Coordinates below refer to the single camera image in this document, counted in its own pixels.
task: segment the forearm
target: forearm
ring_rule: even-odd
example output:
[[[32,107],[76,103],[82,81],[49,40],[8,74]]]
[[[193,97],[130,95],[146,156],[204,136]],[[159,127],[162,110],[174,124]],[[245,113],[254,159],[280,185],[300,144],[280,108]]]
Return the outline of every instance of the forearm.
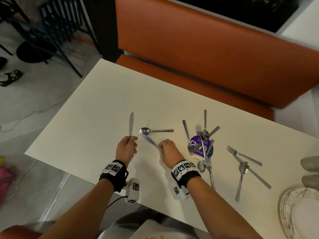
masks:
[[[262,239],[201,177],[189,180],[187,189],[212,238]]]
[[[113,192],[114,187],[111,182],[101,179],[39,239],[94,238]]]

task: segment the black wrist strap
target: black wrist strap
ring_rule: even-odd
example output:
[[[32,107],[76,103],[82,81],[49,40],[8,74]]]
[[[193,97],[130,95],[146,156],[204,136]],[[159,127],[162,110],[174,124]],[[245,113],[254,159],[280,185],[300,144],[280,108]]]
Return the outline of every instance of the black wrist strap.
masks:
[[[114,186],[114,191],[121,192],[128,175],[125,164],[122,161],[114,160],[105,167],[99,180],[109,180]]]
[[[187,183],[190,179],[194,177],[201,177],[196,165],[188,160],[183,160],[175,165],[171,174],[180,188],[182,185],[187,188]]]

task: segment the white table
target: white table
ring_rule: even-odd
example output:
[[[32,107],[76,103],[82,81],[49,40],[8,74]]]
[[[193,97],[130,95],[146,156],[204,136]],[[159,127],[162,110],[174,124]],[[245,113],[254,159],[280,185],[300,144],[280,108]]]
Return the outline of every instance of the white table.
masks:
[[[173,140],[186,159],[196,161],[187,152],[182,120],[194,136],[195,124],[204,123],[204,109],[208,130],[221,127],[213,136],[216,191],[264,239],[285,238],[278,199],[285,189],[301,184],[306,172],[300,160],[319,154],[319,139],[105,60],[97,63],[26,154],[96,184],[102,169],[114,160],[117,143],[129,134],[134,112],[133,135],[138,136],[141,127],[173,128],[173,133],[154,133],[151,138],[156,143]],[[235,202],[239,163],[227,145],[261,161],[262,167],[251,163],[251,168],[272,189],[248,173],[240,202]],[[168,186],[173,181],[170,170],[162,164],[159,151],[141,136],[128,170],[129,178],[141,181],[140,204],[207,231],[192,199],[174,199]],[[202,177],[210,184],[208,171]]]

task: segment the wire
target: wire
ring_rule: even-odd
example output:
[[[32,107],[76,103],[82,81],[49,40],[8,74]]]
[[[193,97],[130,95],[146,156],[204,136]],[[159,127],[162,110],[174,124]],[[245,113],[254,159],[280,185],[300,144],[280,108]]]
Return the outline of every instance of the wire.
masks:
[[[20,180],[26,175],[26,173],[32,169],[34,167],[34,165],[36,165],[38,161],[36,160],[35,163],[30,167],[28,168],[24,174],[21,176],[21,178],[17,181],[17,188],[16,188],[16,191],[2,204],[2,206],[0,207],[0,211],[2,210],[2,208],[4,207],[4,205],[18,192],[18,189],[19,189],[19,183],[20,183]]]
[[[54,103],[53,105],[51,105],[51,106],[49,106],[49,107],[47,107],[46,109],[43,109],[43,110],[41,110],[41,111],[33,111],[33,112],[31,112],[29,115],[27,115],[27,116],[23,117],[22,119],[18,120],[17,123],[13,126],[13,128],[11,128],[11,129],[9,129],[9,130],[2,131],[2,126],[0,125],[0,133],[11,132],[23,119],[26,119],[27,117],[31,116],[31,115],[34,114],[34,113],[42,113],[42,112],[46,111],[47,109],[49,109],[49,108],[51,108],[51,107],[53,107],[53,106],[55,106],[55,105],[57,105],[57,104],[59,104],[59,103],[62,103],[62,102],[65,102],[65,101],[56,102],[56,103]]]
[[[122,199],[122,198],[127,198],[127,196],[122,196],[122,197],[119,197],[118,199],[114,200],[107,208],[109,208],[111,205],[113,205],[116,201],[118,201],[119,199]]]

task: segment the sandal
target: sandal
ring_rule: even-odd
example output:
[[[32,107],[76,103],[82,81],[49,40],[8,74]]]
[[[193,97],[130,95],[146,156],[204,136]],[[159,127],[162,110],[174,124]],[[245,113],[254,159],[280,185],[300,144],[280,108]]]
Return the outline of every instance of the sandal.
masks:
[[[2,87],[6,87],[6,86],[12,84],[13,82],[17,81],[18,79],[20,79],[23,76],[23,73],[20,70],[15,69],[14,71],[12,71],[10,73],[5,73],[5,75],[8,76],[8,80],[0,81],[0,86],[2,86]]]
[[[7,64],[8,60],[4,57],[0,57],[0,70]]]

